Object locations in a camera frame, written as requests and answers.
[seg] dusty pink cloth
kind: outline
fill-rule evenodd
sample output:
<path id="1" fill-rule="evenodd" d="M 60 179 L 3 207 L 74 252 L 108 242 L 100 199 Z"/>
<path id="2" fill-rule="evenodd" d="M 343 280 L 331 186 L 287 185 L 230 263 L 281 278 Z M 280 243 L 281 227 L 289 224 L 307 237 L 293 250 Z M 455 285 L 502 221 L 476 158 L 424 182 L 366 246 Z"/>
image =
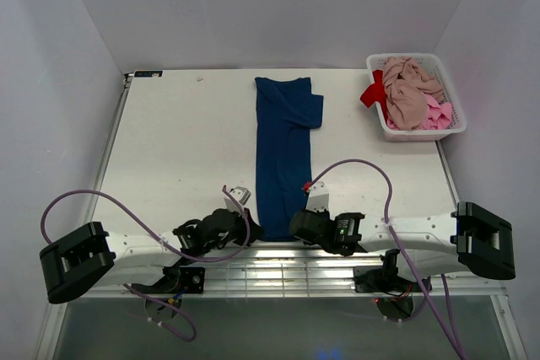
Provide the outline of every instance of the dusty pink cloth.
<path id="1" fill-rule="evenodd" d="M 428 106 L 427 114 L 420 125 L 415 130 L 445 130 L 452 123 L 452 104 L 443 103 L 439 105 L 437 100 L 429 94 L 424 94 Z M 391 130 L 400 130 L 390 117 L 386 120 L 388 128 Z"/>
<path id="2" fill-rule="evenodd" d="M 428 75 L 411 56 L 390 56 L 386 61 L 382 74 L 383 86 L 390 86 L 398 79 L 404 79 L 422 93 L 430 94 L 439 103 L 444 100 L 442 85 Z"/>
<path id="3" fill-rule="evenodd" d="M 412 130 L 419 126 L 428 109 L 424 94 L 409 82 L 398 79 L 386 87 L 388 120 L 400 130 Z"/>

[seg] pile of clothes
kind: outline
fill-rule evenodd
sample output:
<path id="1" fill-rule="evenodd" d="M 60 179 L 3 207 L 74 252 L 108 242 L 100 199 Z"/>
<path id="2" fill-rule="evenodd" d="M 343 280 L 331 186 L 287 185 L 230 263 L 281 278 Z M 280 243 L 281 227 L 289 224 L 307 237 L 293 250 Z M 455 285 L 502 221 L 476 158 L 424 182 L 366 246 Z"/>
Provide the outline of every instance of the pile of clothes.
<path id="1" fill-rule="evenodd" d="M 444 130 L 451 124 L 452 104 L 442 103 L 444 88 L 411 56 L 390 56 L 384 71 L 373 71 L 373 77 L 360 100 L 367 107 L 379 102 L 390 129 Z"/>

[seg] white plastic basket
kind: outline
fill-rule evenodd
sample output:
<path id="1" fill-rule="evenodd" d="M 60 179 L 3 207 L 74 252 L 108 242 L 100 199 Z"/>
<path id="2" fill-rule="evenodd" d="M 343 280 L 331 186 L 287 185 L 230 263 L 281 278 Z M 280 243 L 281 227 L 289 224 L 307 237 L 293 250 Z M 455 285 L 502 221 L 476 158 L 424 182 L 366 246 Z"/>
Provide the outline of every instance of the white plastic basket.
<path id="1" fill-rule="evenodd" d="M 377 69 L 384 70 L 386 60 L 389 56 L 412 56 L 430 76 L 436 78 L 443 86 L 443 88 L 445 88 L 444 101 L 449 101 L 450 103 L 452 103 L 454 110 L 452 111 L 452 123 L 445 130 L 398 131 L 388 128 L 385 122 L 385 117 L 382 114 L 381 105 L 379 103 L 376 103 L 377 112 L 379 113 L 379 120 L 381 121 L 381 126 L 384 131 L 385 139 L 388 142 L 437 141 L 446 137 L 447 135 L 465 131 L 465 128 L 467 128 L 467 120 L 465 120 L 465 115 L 463 114 L 462 107 L 459 104 L 456 90 L 454 89 L 451 80 L 448 78 L 448 75 L 446 74 L 446 71 L 442 66 L 442 62 L 440 61 L 439 57 L 433 54 L 418 53 L 370 55 L 366 59 L 366 64 L 370 73 L 370 81 L 372 83 L 375 82 L 375 80 L 373 79 L 373 71 Z"/>

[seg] navy blue garment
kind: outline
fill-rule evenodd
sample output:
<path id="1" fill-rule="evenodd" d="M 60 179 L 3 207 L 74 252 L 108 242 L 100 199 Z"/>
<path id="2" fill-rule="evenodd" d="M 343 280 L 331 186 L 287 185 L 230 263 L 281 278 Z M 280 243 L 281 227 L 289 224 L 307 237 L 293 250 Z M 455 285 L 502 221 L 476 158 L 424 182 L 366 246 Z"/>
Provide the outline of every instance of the navy blue garment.
<path id="1" fill-rule="evenodd" d="M 256 206 L 263 240 L 293 240 L 291 218 L 305 208 L 302 186 L 311 181 L 310 129 L 322 123 L 323 97 L 310 78 L 256 83 Z"/>

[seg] beige cloth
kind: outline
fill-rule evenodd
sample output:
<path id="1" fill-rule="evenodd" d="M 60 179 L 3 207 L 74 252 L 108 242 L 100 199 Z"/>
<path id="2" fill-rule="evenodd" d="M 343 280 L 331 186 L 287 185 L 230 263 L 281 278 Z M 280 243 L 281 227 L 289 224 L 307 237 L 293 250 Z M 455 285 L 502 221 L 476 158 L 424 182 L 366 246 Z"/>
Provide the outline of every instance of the beige cloth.
<path id="1" fill-rule="evenodd" d="M 426 117 L 428 103 L 422 92 L 403 79 L 386 88 L 388 116 L 400 130 L 413 130 Z"/>
<path id="2" fill-rule="evenodd" d="M 412 84 L 416 89 L 429 94 L 437 102 L 444 101 L 444 88 L 432 78 L 428 73 L 412 58 L 404 56 L 396 58 L 390 56 L 386 61 L 385 69 L 382 74 L 382 84 L 390 86 L 398 79 L 403 79 Z"/>

